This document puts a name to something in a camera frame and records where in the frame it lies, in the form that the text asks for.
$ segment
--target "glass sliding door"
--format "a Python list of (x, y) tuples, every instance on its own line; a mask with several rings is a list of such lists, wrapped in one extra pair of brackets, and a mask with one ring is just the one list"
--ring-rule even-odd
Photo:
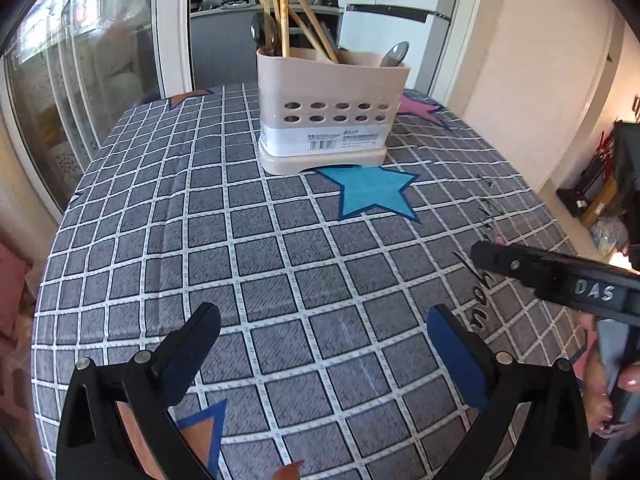
[[(163, 7), (169, 20), (157, 15), (158, 1), (38, 0), (0, 59), (12, 141), (32, 183), (39, 179), (36, 190), (46, 190), (58, 212), (125, 110), (166, 97), (165, 88), (191, 90), (190, 78), (170, 81), (171, 67), (159, 62), (171, 59), (171, 41), (188, 41), (172, 25), (186, 22), (188, 0), (184, 9)], [(184, 19), (175, 19), (182, 10)], [(159, 40), (158, 23), (174, 40)], [(187, 66), (183, 74), (188, 52), (184, 58), (175, 61)]]

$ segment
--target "beige wall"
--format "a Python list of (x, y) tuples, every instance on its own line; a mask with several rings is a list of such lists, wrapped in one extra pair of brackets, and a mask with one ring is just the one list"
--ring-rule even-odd
[(631, 106), (634, 98), (640, 95), (640, 43), (623, 18), (620, 16), (619, 19), (623, 22), (620, 27), (622, 48), (612, 53), (612, 63), (616, 69), (613, 82), (609, 82), (609, 86), (605, 88), (608, 91), (600, 113), (593, 121), (585, 124), (588, 128), (585, 136), (575, 139), (571, 149), (553, 172), (551, 180), (556, 187), (575, 185), (580, 172), (587, 167), (600, 142), (600, 134), (604, 132), (605, 136), (608, 135), (616, 120), (636, 120)]
[(29, 263), (41, 262), (58, 225), (29, 182), (0, 116), (0, 241)]
[(475, 86), (456, 112), (536, 190), (591, 103), (615, 16), (610, 0), (503, 1)]

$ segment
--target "countertop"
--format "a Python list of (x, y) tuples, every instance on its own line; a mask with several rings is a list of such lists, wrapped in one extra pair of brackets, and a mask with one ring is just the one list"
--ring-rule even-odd
[(344, 188), (323, 174), (266, 174), (256, 84), (124, 113), (65, 211), (38, 297), (34, 414), (52, 469), (75, 362), (153, 350), (203, 301), (222, 332), (170, 414), (224, 403), (222, 480), (267, 480), (293, 460), (312, 478), (430, 478), (475, 417), (428, 338), (434, 304), (523, 362), (582, 347), (567, 310), (518, 282), (493, 276), (478, 303), (467, 266), (482, 233), (573, 249), (500, 153), (406, 94), (431, 111), (396, 117), (380, 172), (410, 182), (415, 220), (373, 205), (342, 218)]
[[(291, 4), (291, 7), (296, 12), (304, 12), (302, 10), (302, 6), (300, 4)], [(316, 14), (333, 14), (338, 16), (344, 12), (344, 8), (342, 7), (325, 7), (325, 6), (310, 6), (311, 10)], [(243, 10), (259, 10), (262, 9), (262, 5), (250, 5), (245, 7), (218, 7), (217, 9), (208, 9), (208, 10), (200, 10), (198, 12), (192, 12), (192, 18), (199, 18), (200, 16), (208, 16), (210, 14), (221, 14), (224, 12), (241, 12)]]

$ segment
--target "human hand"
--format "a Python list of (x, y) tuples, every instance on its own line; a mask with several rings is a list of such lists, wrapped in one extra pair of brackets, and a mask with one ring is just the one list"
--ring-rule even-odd
[[(581, 313), (578, 323), (587, 330), (596, 330), (597, 319), (592, 314)], [(624, 426), (617, 425), (614, 430), (606, 428), (606, 422), (613, 418), (613, 406), (607, 396), (607, 372), (600, 361), (600, 351), (595, 344), (587, 357), (584, 370), (585, 392), (582, 396), (587, 426), (602, 438), (622, 436), (631, 438), (640, 433), (640, 416)], [(628, 392), (640, 392), (640, 363), (627, 367), (618, 378), (618, 387)]]

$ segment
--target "blue star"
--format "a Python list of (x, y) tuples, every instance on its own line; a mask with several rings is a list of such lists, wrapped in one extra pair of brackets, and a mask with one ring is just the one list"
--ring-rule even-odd
[(402, 192), (418, 175), (382, 168), (330, 166), (319, 173), (340, 186), (339, 219), (357, 216), (374, 206), (419, 222)]

